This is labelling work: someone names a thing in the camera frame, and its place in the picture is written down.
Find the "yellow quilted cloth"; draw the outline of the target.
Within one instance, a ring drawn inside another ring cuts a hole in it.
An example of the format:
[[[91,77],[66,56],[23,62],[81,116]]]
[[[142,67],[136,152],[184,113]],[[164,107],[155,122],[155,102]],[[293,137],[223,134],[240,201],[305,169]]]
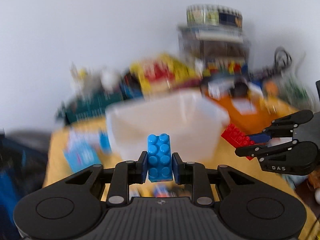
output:
[[[73,126],[63,128],[52,134],[50,140],[50,149],[48,153],[48,165],[46,170],[46,177],[43,183],[43,187],[53,184],[58,180],[66,178],[75,171],[80,171],[80,168],[86,168],[82,164],[80,153],[78,150],[75,154],[72,154],[72,148],[75,148],[84,140],[71,139],[70,133],[95,133],[98,135],[102,132],[106,133],[107,126],[103,124],[106,121],[105,117],[93,118],[83,122],[75,123]],[[115,165],[122,161],[120,155],[117,152],[108,151],[104,154],[98,144],[91,146],[96,152],[99,161],[102,163],[104,168],[113,168]],[[235,168],[240,168],[240,171],[253,176],[271,186],[274,186],[284,192],[287,192],[294,197],[297,197],[302,201],[302,198],[298,196],[289,186],[288,182],[283,177],[277,174],[263,172],[258,167],[258,164],[253,161],[253,164],[249,164],[248,160],[236,160],[237,157],[234,154],[234,148],[229,145],[224,139],[219,137],[217,140],[213,152],[206,159],[200,159],[204,165],[208,165],[209,168],[216,168],[218,164],[231,164]],[[130,196],[133,193],[139,192],[142,197],[153,197],[153,191],[159,183],[151,183],[146,179],[145,184],[134,184],[130,186]],[[307,220],[304,228],[299,236],[299,239],[316,239],[319,236],[319,220],[317,216],[311,211],[311,208],[304,204],[307,211]]]

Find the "dark blue bag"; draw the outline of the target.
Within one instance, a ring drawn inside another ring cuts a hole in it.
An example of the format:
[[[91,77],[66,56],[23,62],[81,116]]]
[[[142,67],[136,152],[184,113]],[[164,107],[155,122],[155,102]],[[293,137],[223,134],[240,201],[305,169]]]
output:
[[[21,239],[13,211],[20,199],[42,188],[50,136],[45,131],[1,131],[1,239]]]

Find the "white egg shaped object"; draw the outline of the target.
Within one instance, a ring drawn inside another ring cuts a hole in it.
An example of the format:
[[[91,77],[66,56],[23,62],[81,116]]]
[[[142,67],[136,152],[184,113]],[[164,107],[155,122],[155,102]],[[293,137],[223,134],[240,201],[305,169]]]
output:
[[[104,90],[113,91],[119,87],[121,75],[114,70],[104,69],[101,71],[100,80]]]

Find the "red large building brick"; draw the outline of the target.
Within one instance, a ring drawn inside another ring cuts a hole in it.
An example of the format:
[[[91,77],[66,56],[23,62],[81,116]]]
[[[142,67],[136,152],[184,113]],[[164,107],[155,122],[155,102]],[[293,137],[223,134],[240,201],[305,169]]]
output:
[[[234,124],[229,124],[221,134],[221,137],[234,148],[255,145],[255,142]]]

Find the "round patterned tin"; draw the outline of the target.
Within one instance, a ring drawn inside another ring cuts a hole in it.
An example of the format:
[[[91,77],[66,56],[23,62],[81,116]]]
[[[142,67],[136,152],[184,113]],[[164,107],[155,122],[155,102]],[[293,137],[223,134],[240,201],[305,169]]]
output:
[[[226,25],[242,29],[242,13],[236,9],[214,4],[195,4],[186,9],[187,23],[199,25]]]

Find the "black small device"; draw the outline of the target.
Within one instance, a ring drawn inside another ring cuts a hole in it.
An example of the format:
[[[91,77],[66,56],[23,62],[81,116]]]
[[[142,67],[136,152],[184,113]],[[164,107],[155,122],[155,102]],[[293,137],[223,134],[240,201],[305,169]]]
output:
[[[230,89],[230,95],[233,98],[245,98],[248,96],[249,87],[245,82],[236,82]]]

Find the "yellow red snack bag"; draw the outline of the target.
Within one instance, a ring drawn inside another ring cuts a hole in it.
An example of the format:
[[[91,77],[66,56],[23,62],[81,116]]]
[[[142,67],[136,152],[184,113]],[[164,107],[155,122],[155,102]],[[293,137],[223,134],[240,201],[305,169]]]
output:
[[[167,53],[132,63],[130,73],[137,78],[144,96],[197,86],[202,79],[194,67]]]

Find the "white plastic storage bin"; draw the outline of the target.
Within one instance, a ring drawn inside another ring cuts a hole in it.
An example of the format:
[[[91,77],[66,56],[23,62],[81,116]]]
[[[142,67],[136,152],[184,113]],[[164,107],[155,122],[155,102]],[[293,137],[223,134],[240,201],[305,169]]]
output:
[[[150,134],[166,133],[184,161],[210,159],[229,124],[228,112],[192,89],[150,100],[127,100],[106,110],[108,139],[123,160],[137,160]]]

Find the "light blue studded brick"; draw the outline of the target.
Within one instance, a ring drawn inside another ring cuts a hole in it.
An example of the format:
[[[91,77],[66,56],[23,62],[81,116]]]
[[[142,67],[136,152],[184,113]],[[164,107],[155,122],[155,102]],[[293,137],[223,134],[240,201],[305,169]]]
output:
[[[172,181],[170,137],[166,133],[148,136],[148,179],[152,183]]]

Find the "light blue cardboard box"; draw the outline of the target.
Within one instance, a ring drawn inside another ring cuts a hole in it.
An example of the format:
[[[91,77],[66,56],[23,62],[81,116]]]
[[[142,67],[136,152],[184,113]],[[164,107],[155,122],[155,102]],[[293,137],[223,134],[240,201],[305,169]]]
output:
[[[64,156],[73,173],[95,164],[101,164],[95,149],[86,142],[79,142],[65,150]]]

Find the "orange gift box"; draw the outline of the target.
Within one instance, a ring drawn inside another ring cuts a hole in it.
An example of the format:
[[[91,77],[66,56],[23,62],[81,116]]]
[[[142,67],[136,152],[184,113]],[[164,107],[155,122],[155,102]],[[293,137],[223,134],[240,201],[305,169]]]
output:
[[[288,103],[275,97],[238,98],[224,96],[219,100],[212,98],[208,92],[204,93],[213,102],[225,108],[230,117],[230,123],[235,124],[246,134],[261,132],[277,118],[287,116],[298,111]]]

